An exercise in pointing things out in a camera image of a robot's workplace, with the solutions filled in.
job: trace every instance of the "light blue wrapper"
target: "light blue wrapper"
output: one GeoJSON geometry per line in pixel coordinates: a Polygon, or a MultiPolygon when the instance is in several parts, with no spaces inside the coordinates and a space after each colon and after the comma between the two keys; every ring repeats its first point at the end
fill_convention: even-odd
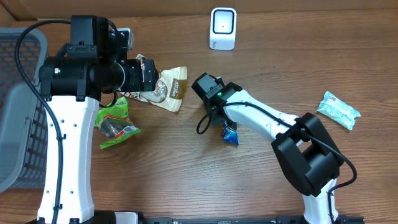
{"type": "Polygon", "coordinates": [[[319,104],[317,112],[337,121],[337,123],[343,125],[348,130],[353,129],[355,118],[361,116],[356,109],[339,100],[329,91],[326,91],[323,96],[323,100],[319,104]]]}

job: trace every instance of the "plastic packaging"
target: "plastic packaging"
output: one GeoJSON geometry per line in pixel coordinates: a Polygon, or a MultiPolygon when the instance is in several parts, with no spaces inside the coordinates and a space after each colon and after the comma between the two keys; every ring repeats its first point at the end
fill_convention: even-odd
{"type": "Polygon", "coordinates": [[[100,110],[95,120],[95,127],[106,135],[107,140],[100,145],[102,149],[121,143],[140,132],[129,119],[125,97],[119,98],[112,107],[100,110]]]}
{"type": "Polygon", "coordinates": [[[156,83],[155,91],[150,92],[122,92],[128,98],[152,103],[171,112],[180,109],[182,96],[187,85],[187,68],[177,67],[163,70],[156,83]]]}
{"type": "Polygon", "coordinates": [[[355,124],[355,118],[361,114],[352,106],[339,100],[335,95],[326,91],[323,100],[319,104],[317,112],[320,112],[329,118],[337,121],[345,128],[352,130],[355,124]]]}
{"type": "Polygon", "coordinates": [[[233,143],[237,146],[239,145],[238,133],[236,132],[237,127],[238,124],[236,122],[224,121],[224,142],[233,143]]]}

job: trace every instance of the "brown wall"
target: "brown wall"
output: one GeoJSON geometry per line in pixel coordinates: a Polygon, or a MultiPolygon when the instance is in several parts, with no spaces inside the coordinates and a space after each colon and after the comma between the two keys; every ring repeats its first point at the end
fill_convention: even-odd
{"type": "Polygon", "coordinates": [[[214,7],[238,12],[390,9],[398,0],[0,0],[18,20],[69,18],[72,14],[104,17],[209,14],[214,7]]]}
{"type": "Polygon", "coordinates": [[[14,21],[15,19],[8,13],[7,9],[0,4],[0,27],[10,27],[14,21]]]}

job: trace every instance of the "blue wrapper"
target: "blue wrapper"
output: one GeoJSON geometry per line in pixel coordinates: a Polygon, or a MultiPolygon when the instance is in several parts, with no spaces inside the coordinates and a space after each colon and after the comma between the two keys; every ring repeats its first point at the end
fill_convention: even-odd
{"type": "Polygon", "coordinates": [[[224,121],[224,142],[233,143],[237,146],[238,142],[238,133],[236,132],[237,124],[232,121],[224,121]]]}
{"type": "Polygon", "coordinates": [[[323,100],[319,104],[317,112],[337,121],[337,123],[343,125],[348,130],[353,129],[355,118],[361,116],[356,109],[339,100],[339,98],[329,91],[323,96],[323,100]]]}

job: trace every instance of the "table surface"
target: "table surface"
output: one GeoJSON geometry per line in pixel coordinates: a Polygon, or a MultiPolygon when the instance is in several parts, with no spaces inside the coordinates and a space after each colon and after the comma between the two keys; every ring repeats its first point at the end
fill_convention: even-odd
{"type": "MultiPolygon", "coordinates": [[[[144,54],[159,71],[188,68],[178,113],[129,100],[142,132],[101,150],[96,130],[91,189],[96,209],[140,210],[147,217],[259,218],[303,213],[302,196],[283,176],[269,142],[238,126],[239,146],[222,127],[195,132],[205,115],[191,90],[203,72],[242,85],[259,101],[289,114],[315,113],[329,90],[361,112],[353,131],[316,113],[358,180],[336,192],[340,214],[367,223],[398,219],[398,10],[239,14],[233,51],[210,50],[209,16],[113,19],[136,35],[129,57],[144,54]]],[[[30,23],[16,22],[15,27],[30,23]]],[[[69,41],[69,26],[47,25],[53,55],[69,41]]],[[[112,96],[103,96],[110,102],[112,96]]],[[[345,164],[339,182],[351,178],[345,164]]],[[[0,223],[35,218],[42,189],[0,195],[0,223]]]]}

